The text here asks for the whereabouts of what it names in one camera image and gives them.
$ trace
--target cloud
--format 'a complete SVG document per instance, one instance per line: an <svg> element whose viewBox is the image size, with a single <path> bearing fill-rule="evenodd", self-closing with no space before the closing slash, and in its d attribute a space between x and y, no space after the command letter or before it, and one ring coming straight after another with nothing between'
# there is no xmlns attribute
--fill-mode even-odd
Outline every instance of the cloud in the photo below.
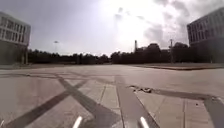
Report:
<svg viewBox="0 0 224 128"><path fill-rule="evenodd" d="M166 6L169 3L169 0L154 0L154 2Z"/></svg>
<svg viewBox="0 0 224 128"><path fill-rule="evenodd" d="M156 42L158 44L163 43L163 27L160 24L151 24L152 26L149 27L144 35L145 37L152 42Z"/></svg>
<svg viewBox="0 0 224 128"><path fill-rule="evenodd" d="M179 10L184 16L190 16L188 9L186 8L185 4L180 1L173 1L171 5L176 9Z"/></svg>
<svg viewBox="0 0 224 128"><path fill-rule="evenodd" d="M170 19L173 18L173 16L172 16L171 14L167 13L167 12L164 12L164 13L163 13L163 17L164 17L164 20L165 20L165 21L166 21L166 20L170 20Z"/></svg>

